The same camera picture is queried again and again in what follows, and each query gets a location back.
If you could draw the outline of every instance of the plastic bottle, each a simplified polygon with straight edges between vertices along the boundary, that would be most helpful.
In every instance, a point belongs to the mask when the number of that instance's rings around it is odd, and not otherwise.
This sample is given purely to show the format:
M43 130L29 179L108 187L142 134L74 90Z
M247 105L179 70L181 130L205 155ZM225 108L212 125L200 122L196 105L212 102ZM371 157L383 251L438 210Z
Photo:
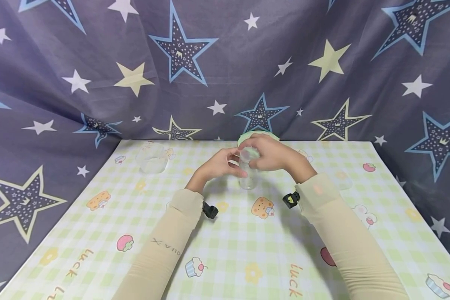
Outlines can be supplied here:
M259 157L258 150L252 147L245 147L240 151L238 166L248 174L248 177L238 179L240 187L244 190L252 190L257 186L257 170L250 168L248 164Z

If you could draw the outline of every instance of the wrist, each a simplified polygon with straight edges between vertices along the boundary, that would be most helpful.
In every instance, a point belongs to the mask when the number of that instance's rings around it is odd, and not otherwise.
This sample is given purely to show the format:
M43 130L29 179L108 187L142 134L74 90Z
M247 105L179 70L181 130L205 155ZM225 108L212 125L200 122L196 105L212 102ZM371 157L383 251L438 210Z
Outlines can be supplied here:
M193 173L192 177L187 183L187 186L185 188L187 190L191 190L192 192L197 192L202 194L203 188L205 187L205 184L209 181L206 176L204 176L204 173L198 168L195 173Z
M290 174L297 184L304 183L317 174L307 158L300 153L288 156L284 170Z

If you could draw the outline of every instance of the beige arm sleeve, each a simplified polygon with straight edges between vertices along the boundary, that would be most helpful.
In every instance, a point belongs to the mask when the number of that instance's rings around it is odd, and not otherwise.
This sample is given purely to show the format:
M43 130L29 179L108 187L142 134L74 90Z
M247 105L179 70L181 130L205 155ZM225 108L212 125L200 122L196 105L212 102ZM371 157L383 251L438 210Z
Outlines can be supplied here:
M203 196L178 190L145 240L112 300L160 300L192 230L202 214Z
M316 228L352 300L409 299L372 234L326 174L298 184L301 213Z

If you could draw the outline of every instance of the clear plastic container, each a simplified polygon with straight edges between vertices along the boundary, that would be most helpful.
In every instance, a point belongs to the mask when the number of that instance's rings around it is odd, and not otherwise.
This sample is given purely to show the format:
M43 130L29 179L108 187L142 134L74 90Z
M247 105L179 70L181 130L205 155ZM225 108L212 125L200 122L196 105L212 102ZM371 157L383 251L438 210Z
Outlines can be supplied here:
M240 151L238 166L248 174L248 177L238 179L240 187L244 190L252 190L257 186L257 170L250 168L249 163L251 160L259 157L260 153L258 150L252 147L245 147Z
M152 143L140 149L135 160L143 173L158 174L165 170L168 157L164 146Z

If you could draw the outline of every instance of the green checkered pattern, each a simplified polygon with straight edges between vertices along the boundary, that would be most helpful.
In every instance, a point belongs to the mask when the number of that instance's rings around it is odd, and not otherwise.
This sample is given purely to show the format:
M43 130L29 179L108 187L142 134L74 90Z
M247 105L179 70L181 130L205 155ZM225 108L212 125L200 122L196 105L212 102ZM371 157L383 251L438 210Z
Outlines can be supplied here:
M174 191L184 188L193 170L219 149L237 145L159 141L166 149L172 148L176 156L163 173L147 175L140 173L134 161L147 143L121 141L5 287L0 300L45 300L49 296L111 299ZM371 143L284 143L304 149L313 157L312 164L319 173L345 171L352 187L342 190L342 196L350 207L364 205L377 216L377 223L369 230L410 298L439 299L425 280L430 273L450 284L450 256L425 221L411 214L416 212L414 206ZM120 155L126 157L121 164L115 161ZM365 163L374 164L376 170L365 171ZM282 203L282 197L294 191L291 177L284 171L259 176L257 187L250 191L242 190L232 177L207 184L206 201L221 211L215 220L200 220L177 265L166 299L348 299L337 268L327 265L320 256L324 244L314 228L297 207L288 209ZM105 207L90 211L87 202L103 190L111 199ZM251 214L254 201L261 196L274 203L275 215L260 219ZM133 248L126 252L117 250L117 241L123 235L134 239ZM208 267L199 277L186 273L185 265L193 257L199 257ZM298 271L296 277L291 277L291 268ZM67 275L70 269L76 275Z

